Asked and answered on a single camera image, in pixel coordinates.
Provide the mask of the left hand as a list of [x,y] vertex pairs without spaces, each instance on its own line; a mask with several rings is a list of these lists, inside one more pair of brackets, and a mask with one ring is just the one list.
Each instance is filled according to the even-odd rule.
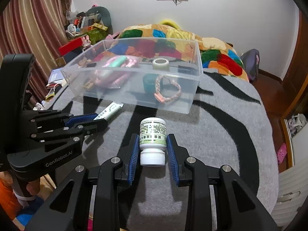
[[22,206],[27,206],[28,202],[33,201],[35,195],[40,192],[40,178],[32,182],[26,182],[24,180],[19,180],[15,175],[11,175],[9,172],[1,172],[1,181],[6,186],[11,186],[13,188],[13,193]]

